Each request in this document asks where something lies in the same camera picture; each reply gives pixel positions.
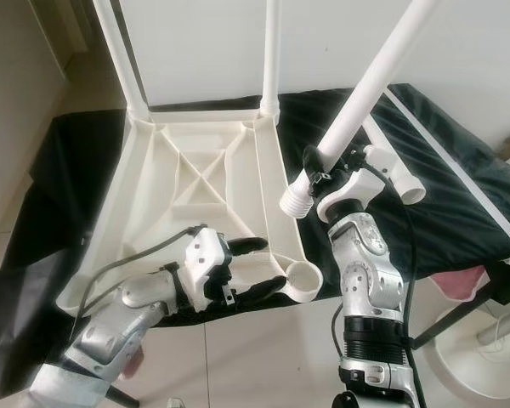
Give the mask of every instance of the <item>white strap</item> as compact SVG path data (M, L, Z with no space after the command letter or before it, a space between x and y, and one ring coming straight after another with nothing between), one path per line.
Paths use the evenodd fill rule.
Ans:
M436 141L433 135L417 120L417 118L406 108L402 102L389 90L383 92L399 111L405 116L412 126L422 135L429 145L436 151L442 160L453 170L457 177L465 184L468 191L478 200L487 213L495 220L502 230L510 238L510 222L502 215L499 209L491 202L487 195L468 176L462 167L450 156L450 154Z

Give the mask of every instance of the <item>white wall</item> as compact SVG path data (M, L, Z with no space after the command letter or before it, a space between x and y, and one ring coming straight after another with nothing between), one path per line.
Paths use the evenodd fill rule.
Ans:
M260 94L264 0L121 0L151 105ZM284 0L281 92L348 87L407 0ZM510 132L510 0L442 0L396 77L491 146Z
M0 218L65 79L26 0L0 0Z

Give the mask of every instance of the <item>black cable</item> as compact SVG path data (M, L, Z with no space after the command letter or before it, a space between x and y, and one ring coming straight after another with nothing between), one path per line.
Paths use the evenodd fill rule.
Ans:
M123 266L124 264L129 264L132 261L136 261L138 259L147 257L148 255L151 255L153 252L157 252L157 251L161 250L162 248L167 247L168 245L174 243L175 241L177 241L179 238L181 238L184 235L194 235L194 234L196 234L196 232L201 227L202 226L186 228L186 229L184 229L182 231L179 231L176 235L171 236L170 238L168 238L167 240L161 242L158 245L152 246L151 248L145 249L142 252L136 253L136 254L134 254L134 255L132 255L130 257L126 257L126 258L123 258L123 259L119 259L119 260L117 260L115 262L108 263L106 266L104 266L104 267L100 268L99 270L97 270L96 273L94 274L94 276L91 278L91 280L87 284L87 287L85 288L85 291L83 292L82 300L79 303L79 309L77 311L76 318L74 319L74 323L73 323L72 328L71 328L70 341L71 341L71 338L73 337L74 332L76 331L77 324L79 323L79 320L83 317L83 315L90 308L92 308L97 303L95 301L92 301L89 304L89 306L86 307L86 303L87 303L87 299L88 299L88 294L90 293L91 289L93 288L94 283L98 279L100 279L100 277L102 277L104 274L106 274L107 272L109 272L110 270L112 270L114 268L118 268L120 266ZM107 289L105 291L104 296L107 296L113 290L117 289L119 287L119 285L121 285L121 283L119 283L117 285L114 285L113 287ZM104 296L99 295L95 300L99 301L102 298L104 298Z
M416 362L414 361L414 355L411 352L410 334L408 330L410 325L411 300L413 298L414 286L416 284L417 276L417 240L416 234L414 232L414 223L411 220L411 216L410 213L408 212L408 209L406 208L406 205L402 202L402 199L400 198L400 194L394 188L393 183L391 183L391 181L389 181L388 178L386 178L379 170L377 170L370 164L364 162L362 166L383 181L387 189L391 191L391 193L395 195L395 197L402 204L402 209L405 215L406 229L408 231L408 235L410 236L411 254L410 254L410 282L408 284L408 291L406 292L405 299L405 307L403 309L402 335L404 339L407 341L407 344L405 345L406 358L408 359L408 363L410 364L410 367L414 373L414 385L416 386L416 393L417 398L419 399L419 404L421 408L427 408L427 404L425 403L425 396L423 395L422 383L419 378L419 374L417 373L417 366Z
M338 339L337 339L336 325L337 325L338 316L340 315L340 312L342 311L342 307L343 307L343 304L340 303L338 305L337 311L334 312L334 314L332 315L332 320L331 320L332 341L334 342L334 347L337 348L337 353L338 353L339 357L342 357L342 350L340 349L340 344L338 343Z

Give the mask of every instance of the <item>floor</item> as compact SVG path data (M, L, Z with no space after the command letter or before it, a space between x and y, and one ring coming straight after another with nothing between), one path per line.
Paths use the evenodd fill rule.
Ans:
M77 55L67 75L71 86L58 114L124 106L101 44ZM30 184L26 175L1 222L0 263ZM334 395L342 391L329 329L338 302L329 299L200 326L151 330L144 339L144 364L134 378L117 387L140 398L145 408L166 406L173 396L182 398L188 408L330 407ZM420 280L411 334L421 332L453 305L432 281ZM507 309L496 303L482 307L497 316ZM486 399L463 388L439 363L432 343L416 351L416 362L431 408L510 408L510 399ZM0 400L0 408L16 407L20 397ZM117 405L106 401L101 406Z

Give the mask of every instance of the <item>black cloth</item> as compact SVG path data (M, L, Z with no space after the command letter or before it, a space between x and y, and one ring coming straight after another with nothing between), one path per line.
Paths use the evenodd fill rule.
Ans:
M510 221L510 167L411 86L392 89ZM301 170L304 147L317 145L350 94L350 89L334 89L280 96L277 130L289 181ZM259 100L253 96L172 105L164 110L250 109ZM510 257L506 234L398 109L382 97L372 113L428 191L422 202L409 208L416 227L419 277ZM55 118L48 130L31 170L34 184L25 197L0 271L1 397L23 388L31 367L43 361L52 344L64 342L71 318L56 309L54 300L87 247L121 155L124 120L122 110L83 112ZM360 132L354 142L362 145L366 136ZM405 274L410 248L400 204L384 192L368 211L389 244L392 262ZM298 226L308 259L325 277L318 298L336 296L338 272L325 226L313 210ZM242 311L288 304L293 301L275 294ZM186 312L160 326L185 326L236 313L233 309Z

